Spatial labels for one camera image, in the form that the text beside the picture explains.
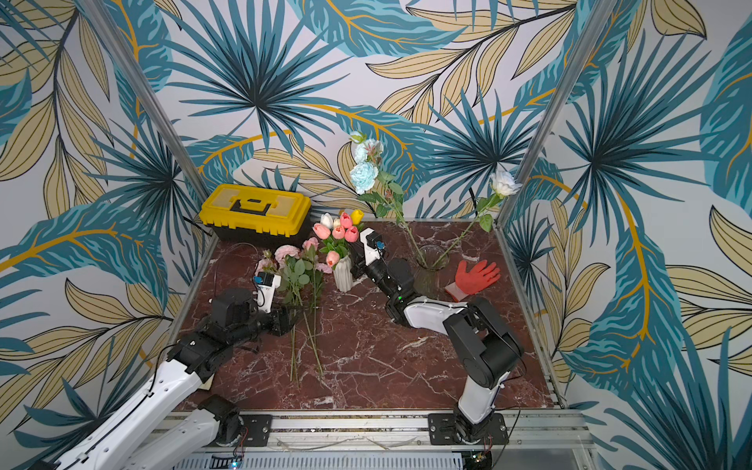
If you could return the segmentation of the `pink peony spray stem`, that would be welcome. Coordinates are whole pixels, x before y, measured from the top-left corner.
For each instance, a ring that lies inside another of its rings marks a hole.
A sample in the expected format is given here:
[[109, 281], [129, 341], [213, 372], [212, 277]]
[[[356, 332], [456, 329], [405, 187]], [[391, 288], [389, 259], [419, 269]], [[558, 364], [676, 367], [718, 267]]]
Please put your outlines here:
[[307, 330], [306, 316], [307, 316], [307, 289], [305, 285], [309, 282], [309, 276], [304, 274], [304, 262], [302, 261], [303, 246], [295, 247], [292, 245], [284, 245], [279, 247], [273, 254], [276, 259], [277, 270], [274, 274], [281, 277], [280, 288], [274, 293], [274, 299], [272, 307], [278, 306], [299, 306], [300, 307], [300, 319], [296, 324], [293, 331], [288, 333], [290, 335], [291, 342], [291, 358], [290, 358], [290, 379], [294, 382], [301, 380], [301, 360], [303, 356], [303, 349], [308, 347], [313, 353], [315, 359], [315, 371], [319, 381], [323, 380], [323, 366], [320, 359], [318, 350], [318, 311], [321, 307], [321, 295], [323, 290], [323, 277], [321, 274], [321, 292], [319, 298], [319, 305], [317, 309], [316, 317], [316, 332], [313, 336], [309, 335]]

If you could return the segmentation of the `pink carnation flower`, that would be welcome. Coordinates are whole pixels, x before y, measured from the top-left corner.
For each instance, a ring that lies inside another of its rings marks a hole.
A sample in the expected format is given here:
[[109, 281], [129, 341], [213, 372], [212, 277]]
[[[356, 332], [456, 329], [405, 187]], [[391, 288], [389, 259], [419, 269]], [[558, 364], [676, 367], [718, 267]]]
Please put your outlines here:
[[317, 264], [315, 266], [315, 268], [318, 271], [320, 271], [320, 272], [322, 272], [324, 274], [332, 274], [333, 273], [333, 269], [331, 268], [331, 266], [329, 266], [328, 264], [322, 264], [321, 262], [319, 264]]

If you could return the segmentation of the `magenta rose stem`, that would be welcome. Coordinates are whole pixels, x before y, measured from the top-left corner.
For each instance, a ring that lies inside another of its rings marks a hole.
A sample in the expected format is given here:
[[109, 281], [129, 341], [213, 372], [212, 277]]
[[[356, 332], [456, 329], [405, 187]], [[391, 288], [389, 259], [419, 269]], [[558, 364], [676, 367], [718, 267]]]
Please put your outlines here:
[[309, 276], [309, 282], [305, 284], [307, 289], [307, 316], [305, 317], [305, 324], [309, 335], [313, 336], [316, 332], [316, 317], [317, 309], [320, 298], [321, 288], [321, 274], [317, 270], [318, 266], [318, 239], [315, 237], [309, 238], [303, 244], [302, 261], [304, 262], [304, 274]]

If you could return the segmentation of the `light pink peony bunch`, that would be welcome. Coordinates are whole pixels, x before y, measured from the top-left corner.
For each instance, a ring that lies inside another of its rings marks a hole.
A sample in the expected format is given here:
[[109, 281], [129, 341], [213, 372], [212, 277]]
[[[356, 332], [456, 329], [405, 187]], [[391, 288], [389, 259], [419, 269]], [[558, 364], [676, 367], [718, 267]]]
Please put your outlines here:
[[274, 258], [270, 250], [264, 250], [262, 252], [262, 258], [258, 261], [255, 276], [260, 275], [262, 272], [270, 272], [274, 274], [277, 270], [276, 259]]

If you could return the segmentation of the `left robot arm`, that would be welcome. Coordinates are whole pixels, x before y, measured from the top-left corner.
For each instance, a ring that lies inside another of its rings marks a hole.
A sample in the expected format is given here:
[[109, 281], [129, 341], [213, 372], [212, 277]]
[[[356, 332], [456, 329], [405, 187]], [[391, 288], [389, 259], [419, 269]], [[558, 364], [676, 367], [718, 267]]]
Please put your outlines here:
[[234, 403], [217, 395], [205, 399], [175, 428], [147, 439], [186, 398], [206, 384], [236, 350], [264, 335], [290, 333], [301, 313], [274, 305], [270, 293], [228, 289], [211, 302], [196, 329], [159, 352], [145, 384], [106, 421], [70, 450], [34, 469], [168, 469], [199, 448], [219, 445], [239, 454], [252, 430], [268, 427], [267, 416], [246, 420]]

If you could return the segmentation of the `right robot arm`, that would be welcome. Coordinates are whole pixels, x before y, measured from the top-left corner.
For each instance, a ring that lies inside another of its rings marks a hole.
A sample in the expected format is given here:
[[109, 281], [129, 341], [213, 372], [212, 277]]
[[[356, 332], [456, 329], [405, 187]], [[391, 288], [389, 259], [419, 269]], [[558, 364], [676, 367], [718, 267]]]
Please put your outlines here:
[[366, 276], [386, 296], [391, 321], [407, 328], [447, 336], [467, 379], [456, 405], [458, 420], [480, 426], [491, 419], [503, 383], [522, 362], [524, 349], [494, 306], [482, 297], [449, 303], [430, 299], [414, 289], [403, 258], [385, 262], [377, 251], [350, 249], [352, 275]]

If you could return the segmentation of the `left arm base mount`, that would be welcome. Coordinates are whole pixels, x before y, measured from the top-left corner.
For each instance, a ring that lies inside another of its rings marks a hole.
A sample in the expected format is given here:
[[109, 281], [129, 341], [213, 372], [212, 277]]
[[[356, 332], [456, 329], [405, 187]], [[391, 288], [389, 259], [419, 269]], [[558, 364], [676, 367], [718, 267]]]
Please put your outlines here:
[[273, 416], [240, 414], [217, 417], [207, 410], [189, 419], [190, 435], [199, 447], [264, 448], [268, 445]]

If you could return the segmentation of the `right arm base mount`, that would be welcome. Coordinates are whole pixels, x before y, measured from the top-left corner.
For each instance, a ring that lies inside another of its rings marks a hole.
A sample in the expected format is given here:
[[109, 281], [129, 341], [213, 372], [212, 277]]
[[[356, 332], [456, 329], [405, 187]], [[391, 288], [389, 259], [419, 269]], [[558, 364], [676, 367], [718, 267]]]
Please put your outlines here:
[[503, 415], [492, 412], [480, 423], [472, 423], [458, 409], [452, 413], [430, 413], [427, 416], [432, 446], [503, 445], [509, 442]]

